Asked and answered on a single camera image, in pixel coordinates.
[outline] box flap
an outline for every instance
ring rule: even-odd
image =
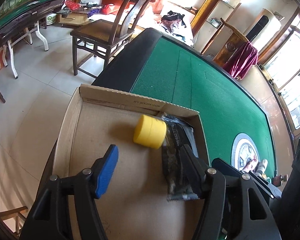
[[[177,106],[158,99],[85,84],[80,86],[80,96],[83,100],[89,103],[97,105],[104,105],[107,103],[108,106],[111,106],[111,104],[116,104],[116,106],[120,105],[119,108],[133,111],[138,111],[137,108],[142,108],[181,117],[191,117],[199,114],[198,111]]]

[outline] green felt tabletop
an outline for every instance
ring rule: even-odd
[[[13,11],[9,12],[8,14],[6,14],[5,16],[3,16],[2,18],[0,18],[0,26],[4,25],[5,23],[11,21],[13,18],[15,18],[16,16],[20,15],[21,13],[23,13],[24,11],[28,10],[31,7],[34,6],[38,6],[38,4],[47,2],[49,0],[38,0],[40,1],[39,3],[36,3],[34,5],[30,5],[27,6],[29,3],[33,2],[33,0],[19,6],[18,8],[15,8]]]
[[[132,93],[157,98],[200,112],[210,161],[231,164],[239,133],[254,141],[266,175],[274,176],[275,157],[265,113],[210,63],[161,38],[137,78]]]

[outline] red bag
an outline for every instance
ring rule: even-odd
[[[80,5],[78,3],[72,2],[71,0],[66,0],[65,4],[69,7],[72,11],[79,9]]]
[[[119,5],[108,4],[102,8],[101,13],[107,15],[110,13],[116,14],[116,12],[119,11],[119,8],[120,8]]]

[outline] yellow cylinder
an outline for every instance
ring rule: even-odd
[[[133,141],[146,147],[159,149],[166,133],[167,125],[164,121],[143,114],[134,130]]]

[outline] chair seat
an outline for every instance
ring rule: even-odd
[[[88,38],[89,40],[97,41],[104,45],[108,45],[112,25],[113,25],[112,22],[101,19],[89,23],[87,25],[84,25],[82,27],[79,27],[77,29],[74,29],[73,31],[71,31],[70,35],[77,38],[81,38],[81,37]],[[128,28],[128,33],[119,38],[120,28],[121,25],[118,25],[112,46],[117,45],[120,41],[131,36],[134,33],[133,30]]]

